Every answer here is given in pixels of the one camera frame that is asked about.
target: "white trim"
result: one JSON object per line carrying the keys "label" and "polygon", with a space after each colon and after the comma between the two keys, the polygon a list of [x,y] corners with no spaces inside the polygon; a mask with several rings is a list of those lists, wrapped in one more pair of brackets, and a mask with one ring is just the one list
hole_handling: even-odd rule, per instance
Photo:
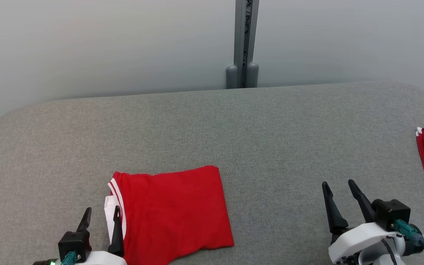
{"label": "white trim", "polygon": [[107,231],[109,231],[109,243],[112,244],[112,234],[114,232],[114,213],[116,212],[116,206],[119,205],[116,195],[106,196],[104,201],[104,213],[106,214]]}
{"label": "white trim", "polygon": [[122,233],[123,233],[123,238],[125,238],[125,234],[127,232],[127,218],[125,217],[125,207],[123,204],[121,190],[119,189],[119,186],[117,186],[117,182],[114,178],[111,179],[108,185],[109,185],[109,188],[111,188],[112,194],[117,195],[117,198],[119,200],[119,205],[122,211]]}

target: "gray cushioned table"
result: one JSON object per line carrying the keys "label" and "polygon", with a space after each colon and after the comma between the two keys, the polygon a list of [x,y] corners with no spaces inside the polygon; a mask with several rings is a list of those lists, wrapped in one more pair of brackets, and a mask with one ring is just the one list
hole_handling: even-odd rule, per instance
{"label": "gray cushioned table", "polygon": [[[93,250],[106,250],[104,198],[114,171],[220,169],[234,248],[175,265],[330,264],[321,183],[351,226],[347,185],[397,198],[424,232],[424,172],[415,141],[424,92],[350,83],[69,99],[0,118],[0,264],[57,257],[88,206]],[[424,264],[424,254],[404,258]]]}

